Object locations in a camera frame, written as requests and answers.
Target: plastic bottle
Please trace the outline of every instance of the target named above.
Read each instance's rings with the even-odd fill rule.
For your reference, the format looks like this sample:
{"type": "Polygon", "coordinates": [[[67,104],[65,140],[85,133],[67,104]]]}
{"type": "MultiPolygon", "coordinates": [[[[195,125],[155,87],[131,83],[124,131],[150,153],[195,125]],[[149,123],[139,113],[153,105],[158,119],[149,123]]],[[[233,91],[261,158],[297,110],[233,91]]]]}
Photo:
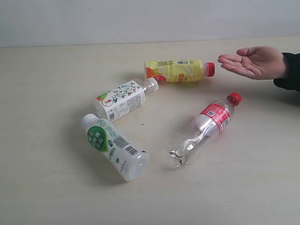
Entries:
{"type": "Polygon", "coordinates": [[[241,101],[238,93],[211,103],[198,115],[186,131],[168,145],[169,157],[176,166],[191,164],[204,146],[216,138],[230,123],[234,107],[241,101]]]}
{"type": "Polygon", "coordinates": [[[126,181],[143,172],[149,161],[148,154],[130,144],[111,122],[88,114],[82,119],[81,126],[86,130],[90,144],[102,152],[126,181]]]}
{"type": "Polygon", "coordinates": [[[145,103],[145,93],[151,94],[158,90],[154,78],[145,81],[131,80],[94,99],[97,115],[100,118],[115,121],[145,103]]]}
{"type": "Polygon", "coordinates": [[[145,77],[157,81],[190,82],[215,74],[215,64],[201,60],[145,61],[145,77]]]}

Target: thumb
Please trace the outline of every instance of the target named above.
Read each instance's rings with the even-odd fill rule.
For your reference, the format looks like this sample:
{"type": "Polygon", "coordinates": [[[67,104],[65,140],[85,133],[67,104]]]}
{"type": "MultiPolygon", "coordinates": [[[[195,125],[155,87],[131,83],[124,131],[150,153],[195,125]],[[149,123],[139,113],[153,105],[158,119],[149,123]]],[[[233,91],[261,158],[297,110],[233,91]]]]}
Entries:
{"type": "Polygon", "coordinates": [[[242,48],[237,50],[236,53],[240,56],[250,56],[253,55],[259,48],[260,46],[251,47],[251,48],[242,48]]]}

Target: white bottle cap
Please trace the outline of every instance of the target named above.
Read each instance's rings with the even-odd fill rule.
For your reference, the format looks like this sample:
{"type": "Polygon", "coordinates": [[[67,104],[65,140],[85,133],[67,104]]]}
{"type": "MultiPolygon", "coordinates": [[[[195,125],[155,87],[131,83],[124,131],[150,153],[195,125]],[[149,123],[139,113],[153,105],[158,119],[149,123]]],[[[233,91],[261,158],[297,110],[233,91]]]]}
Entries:
{"type": "Polygon", "coordinates": [[[87,114],[83,119],[81,120],[81,127],[85,130],[88,129],[89,122],[93,120],[98,120],[99,118],[95,116],[94,114],[87,114]]]}
{"type": "Polygon", "coordinates": [[[150,88],[150,93],[154,93],[158,90],[158,82],[153,77],[146,79],[145,84],[150,88]]]}

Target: hand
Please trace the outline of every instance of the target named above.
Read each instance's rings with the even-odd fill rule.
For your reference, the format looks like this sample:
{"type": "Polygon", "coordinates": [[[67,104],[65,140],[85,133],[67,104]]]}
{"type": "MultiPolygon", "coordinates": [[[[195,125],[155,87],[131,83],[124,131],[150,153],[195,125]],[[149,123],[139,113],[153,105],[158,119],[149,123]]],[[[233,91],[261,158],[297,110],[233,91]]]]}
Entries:
{"type": "Polygon", "coordinates": [[[258,46],[239,49],[237,55],[220,55],[221,67],[255,80],[287,77],[284,56],[275,48],[258,46]]]}

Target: black sleeve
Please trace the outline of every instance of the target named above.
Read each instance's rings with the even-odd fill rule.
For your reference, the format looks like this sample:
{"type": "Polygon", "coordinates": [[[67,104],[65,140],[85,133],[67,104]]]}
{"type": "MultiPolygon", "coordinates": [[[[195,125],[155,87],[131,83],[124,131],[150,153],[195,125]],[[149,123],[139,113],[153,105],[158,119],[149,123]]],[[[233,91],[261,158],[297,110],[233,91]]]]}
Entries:
{"type": "Polygon", "coordinates": [[[286,79],[274,79],[277,87],[300,91],[300,54],[283,53],[287,66],[286,79]]]}

